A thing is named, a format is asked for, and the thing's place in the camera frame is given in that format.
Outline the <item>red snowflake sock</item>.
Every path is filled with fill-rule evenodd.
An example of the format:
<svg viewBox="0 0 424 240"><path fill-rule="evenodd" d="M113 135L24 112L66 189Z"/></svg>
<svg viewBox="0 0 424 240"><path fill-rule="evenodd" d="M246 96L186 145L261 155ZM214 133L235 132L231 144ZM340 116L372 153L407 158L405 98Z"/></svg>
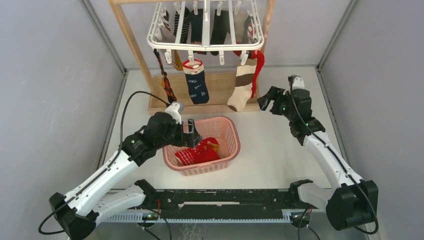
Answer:
<svg viewBox="0 0 424 240"><path fill-rule="evenodd" d="M201 150L197 148L186 148L174 154L183 166L191 166L199 162Z"/></svg>

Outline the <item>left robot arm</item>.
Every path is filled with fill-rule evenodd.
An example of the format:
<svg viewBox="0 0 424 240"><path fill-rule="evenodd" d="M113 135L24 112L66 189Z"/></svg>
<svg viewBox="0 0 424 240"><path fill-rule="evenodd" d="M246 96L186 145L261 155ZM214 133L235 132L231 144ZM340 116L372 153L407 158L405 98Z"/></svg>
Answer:
<svg viewBox="0 0 424 240"><path fill-rule="evenodd" d="M193 148L202 140L193 119L183 122L183 109L181 101L167 103L164 111L152 115L138 131L126 138L121 134L118 149L104 165L74 189L65 194L56 192L49 198L52 212L40 223L38 232L54 235L42 229L53 217L61 227L58 234L83 240L102 222L126 209L153 207L155 189L144 179L111 196L105 194L158 150L166 146Z"/></svg>

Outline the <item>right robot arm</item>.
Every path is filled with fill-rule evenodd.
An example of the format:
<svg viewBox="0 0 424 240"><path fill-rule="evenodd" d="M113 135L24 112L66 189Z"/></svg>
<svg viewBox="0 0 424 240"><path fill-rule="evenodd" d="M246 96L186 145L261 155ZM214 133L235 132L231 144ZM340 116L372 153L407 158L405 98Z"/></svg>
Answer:
<svg viewBox="0 0 424 240"><path fill-rule="evenodd" d="M314 157L331 186L326 190L309 179L293 182L289 203L295 208L308 203L323 210L337 231L355 228L367 235L376 234L380 229L378 186L373 180L365 181L335 150L326 129L312 115L310 92L273 86L257 102L262 111L271 104L273 115L288 119L291 134Z"/></svg>

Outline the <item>mustard yellow sock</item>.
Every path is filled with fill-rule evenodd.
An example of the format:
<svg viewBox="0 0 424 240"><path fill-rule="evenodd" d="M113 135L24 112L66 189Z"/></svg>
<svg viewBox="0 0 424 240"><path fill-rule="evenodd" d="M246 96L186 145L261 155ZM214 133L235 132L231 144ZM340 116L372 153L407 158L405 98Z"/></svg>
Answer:
<svg viewBox="0 0 424 240"><path fill-rule="evenodd" d="M216 153L219 152L220 146L218 141L214 137L207 138L206 142Z"/></svg>

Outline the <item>red sock white pattern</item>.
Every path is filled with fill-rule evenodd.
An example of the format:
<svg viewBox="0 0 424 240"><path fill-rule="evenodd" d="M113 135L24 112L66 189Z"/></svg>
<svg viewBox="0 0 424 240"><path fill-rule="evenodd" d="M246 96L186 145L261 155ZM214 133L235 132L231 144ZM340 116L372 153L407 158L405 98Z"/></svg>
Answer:
<svg viewBox="0 0 424 240"><path fill-rule="evenodd" d="M221 157L219 156L219 152L216 153L208 144L207 138L200 141L196 146L198 150L201 150L201 154L199 156L199 161L197 164L207 163L211 161L219 160Z"/></svg>

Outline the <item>red white striped sock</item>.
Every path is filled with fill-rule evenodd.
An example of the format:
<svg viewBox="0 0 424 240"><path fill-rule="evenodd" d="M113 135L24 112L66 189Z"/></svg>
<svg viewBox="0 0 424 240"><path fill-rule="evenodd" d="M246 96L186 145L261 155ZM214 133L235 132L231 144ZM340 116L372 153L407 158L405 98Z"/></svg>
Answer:
<svg viewBox="0 0 424 240"><path fill-rule="evenodd" d="M248 16L244 23L243 23L243 32L241 37L241 43L242 44L253 44L256 43L257 36L256 36L256 29L255 25L253 23L253 17Z"/></svg>

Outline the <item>pink plastic basket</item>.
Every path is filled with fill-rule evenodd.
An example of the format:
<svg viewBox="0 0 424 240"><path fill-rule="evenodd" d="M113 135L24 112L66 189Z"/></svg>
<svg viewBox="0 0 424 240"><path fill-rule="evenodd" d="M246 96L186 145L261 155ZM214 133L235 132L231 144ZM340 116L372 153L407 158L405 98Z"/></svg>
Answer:
<svg viewBox="0 0 424 240"><path fill-rule="evenodd" d="M237 157L241 144L235 123L228 117L215 116L212 118L196 120L195 127L203 140L215 138L219 143L218 154L220 159L184 166L175 156L175 153L190 147L166 146L162 149L164 163L176 172L184 176L204 174L229 166L230 162Z"/></svg>

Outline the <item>plain red sock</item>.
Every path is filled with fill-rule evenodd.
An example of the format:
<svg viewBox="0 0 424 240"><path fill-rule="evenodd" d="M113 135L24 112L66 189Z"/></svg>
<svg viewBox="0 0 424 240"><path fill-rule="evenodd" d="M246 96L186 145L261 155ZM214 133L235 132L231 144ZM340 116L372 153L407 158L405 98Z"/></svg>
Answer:
<svg viewBox="0 0 424 240"><path fill-rule="evenodd" d="M265 56L264 54L260 51L260 50L252 50L249 52L248 54L248 58L247 59L256 59L257 60L257 65L256 65L256 70L255 70L255 74L253 77L253 86L252 86L252 94L251 94L251 99L253 99L255 97L256 91L257 91L257 78L265 64Z"/></svg>

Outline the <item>wooden hanger stand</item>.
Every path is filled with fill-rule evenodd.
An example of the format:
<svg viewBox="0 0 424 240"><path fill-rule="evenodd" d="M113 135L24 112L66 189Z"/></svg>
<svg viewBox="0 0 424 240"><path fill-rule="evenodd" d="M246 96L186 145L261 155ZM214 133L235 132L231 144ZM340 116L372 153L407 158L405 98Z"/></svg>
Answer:
<svg viewBox="0 0 424 240"><path fill-rule="evenodd" d="M275 2L263 15L255 0L175 0L170 16L157 0L146 42L160 74L153 76L123 10L124 0L109 5L149 86L148 111L165 108L161 98L179 101L189 114L257 111L258 77Z"/></svg>

